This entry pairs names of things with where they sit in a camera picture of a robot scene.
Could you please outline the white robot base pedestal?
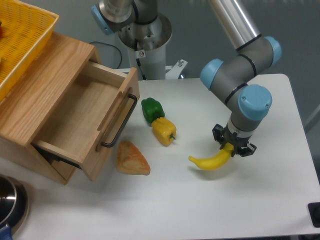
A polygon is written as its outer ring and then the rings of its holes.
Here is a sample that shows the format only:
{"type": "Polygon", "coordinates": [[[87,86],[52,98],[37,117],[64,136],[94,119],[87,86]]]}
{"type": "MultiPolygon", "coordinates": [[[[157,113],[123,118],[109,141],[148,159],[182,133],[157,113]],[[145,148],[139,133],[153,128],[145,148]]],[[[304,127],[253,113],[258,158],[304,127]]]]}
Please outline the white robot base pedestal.
{"type": "Polygon", "coordinates": [[[161,13],[149,24],[131,23],[118,32],[125,45],[129,64],[137,69],[139,80],[163,80],[166,76],[166,45],[172,25],[161,13]]]}

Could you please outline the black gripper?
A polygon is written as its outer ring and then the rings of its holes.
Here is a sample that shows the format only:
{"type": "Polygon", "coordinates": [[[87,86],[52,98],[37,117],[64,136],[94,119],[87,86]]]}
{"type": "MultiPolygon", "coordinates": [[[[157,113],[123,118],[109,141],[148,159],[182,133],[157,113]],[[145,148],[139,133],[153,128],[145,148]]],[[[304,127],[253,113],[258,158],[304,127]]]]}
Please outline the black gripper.
{"type": "Polygon", "coordinates": [[[231,156],[248,157],[255,153],[257,147],[249,143],[251,131],[243,131],[234,125],[227,124],[224,128],[216,124],[212,129],[214,140],[219,143],[219,149],[222,150],[226,144],[233,146],[231,156]]]}

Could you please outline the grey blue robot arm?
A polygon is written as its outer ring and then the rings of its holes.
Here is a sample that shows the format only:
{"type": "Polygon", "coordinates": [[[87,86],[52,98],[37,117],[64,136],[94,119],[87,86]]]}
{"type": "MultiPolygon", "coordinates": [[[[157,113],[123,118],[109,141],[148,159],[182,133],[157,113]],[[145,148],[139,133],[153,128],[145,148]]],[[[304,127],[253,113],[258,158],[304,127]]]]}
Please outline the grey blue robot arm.
{"type": "MultiPolygon", "coordinates": [[[[231,111],[226,126],[216,125],[212,133],[222,147],[233,146],[233,155],[251,156],[256,147],[249,140],[268,114],[272,95],[249,81],[277,63],[282,49],[273,37],[261,35],[239,0],[213,0],[210,4],[237,52],[227,62],[211,60],[200,73],[205,87],[231,111]]],[[[165,78],[165,47],[172,26],[159,13],[157,1],[101,0],[91,13],[104,34],[118,34],[141,80],[165,78]]]]}

